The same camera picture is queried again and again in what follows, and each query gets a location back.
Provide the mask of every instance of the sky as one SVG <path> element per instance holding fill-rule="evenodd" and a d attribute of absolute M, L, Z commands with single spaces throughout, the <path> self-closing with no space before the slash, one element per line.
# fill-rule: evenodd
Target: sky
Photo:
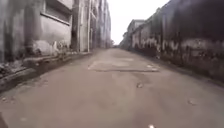
<path fill-rule="evenodd" d="M 169 0 L 108 0 L 112 21 L 111 37 L 115 44 L 123 39 L 132 19 L 148 19 Z"/>

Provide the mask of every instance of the building facade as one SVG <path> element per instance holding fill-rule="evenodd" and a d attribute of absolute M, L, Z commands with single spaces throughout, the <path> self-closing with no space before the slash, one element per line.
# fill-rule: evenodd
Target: building facade
<path fill-rule="evenodd" d="M 106 48 L 111 41 L 111 17 L 106 0 L 75 0 L 72 46 L 80 52 Z"/>
<path fill-rule="evenodd" d="M 106 0 L 0 0 L 1 63 L 61 49 L 88 52 L 103 39 L 110 40 Z"/>

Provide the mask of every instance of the debris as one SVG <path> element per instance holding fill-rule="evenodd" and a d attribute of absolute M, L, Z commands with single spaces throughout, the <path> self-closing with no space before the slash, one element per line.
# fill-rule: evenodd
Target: debris
<path fill-rule="evenodd" d="M 137 84 L 137 88 L 143 88 L 143 87 L 144 87 L 144 85 L 142 83 Z"/>
<path fill-rule="evenodd" d="M 6 101 L 7 99 L 5 97 L 2 98 L 2 101 Z"/>
<path fill-rule="evenodd" d="M 197 105 L 196 101 L 193 100 L 193 99 L 189 99 L 189 100 L 188 100 L 188 104 L 190 104 L 190 105 L 192 105 L 192 106 L 196 106 L 196 105 Z"/>
<path fill-rule="evenodd" d="M 153 125 L 149 125 L 149 128 L 155 128 Z"/>

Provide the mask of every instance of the alley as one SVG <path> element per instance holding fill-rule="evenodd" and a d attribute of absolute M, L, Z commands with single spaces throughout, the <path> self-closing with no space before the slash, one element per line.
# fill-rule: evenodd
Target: alley
<path fill-rule="evenodd" d="M 120 49 L 74 61 L 1 97 L 9 128 L 223 128 L 224 89 Z"/>

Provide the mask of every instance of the wall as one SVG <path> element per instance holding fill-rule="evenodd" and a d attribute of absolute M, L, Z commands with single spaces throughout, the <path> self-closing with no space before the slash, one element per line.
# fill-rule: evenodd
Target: wall
<path fill-rule="evenodd" d="M 224 1 L 171 0 L 137 28 L 132 48 L 223 80 Z"/>
<path fill-rule="evenodd" d="M 51 18 L 41 16 L 41 39 L 53 44 L 54 41 L 66 41 L 70 45 L 71 27 L 70 25 L 60 23 Z"/>
<path fill-rule="evenodd" d="M 37 22 L 32 22 L 42 0 L 0 0 L 0 61 L 23 58 L 29 46 L 29 38 L 35 37 Z"/>
<path fill-rule="evenodd" d="M 75 3 L 72 47 L 81 52 L 106 48 L 111 43 L 111 18 L 107 0 L 75 0 Z"/>

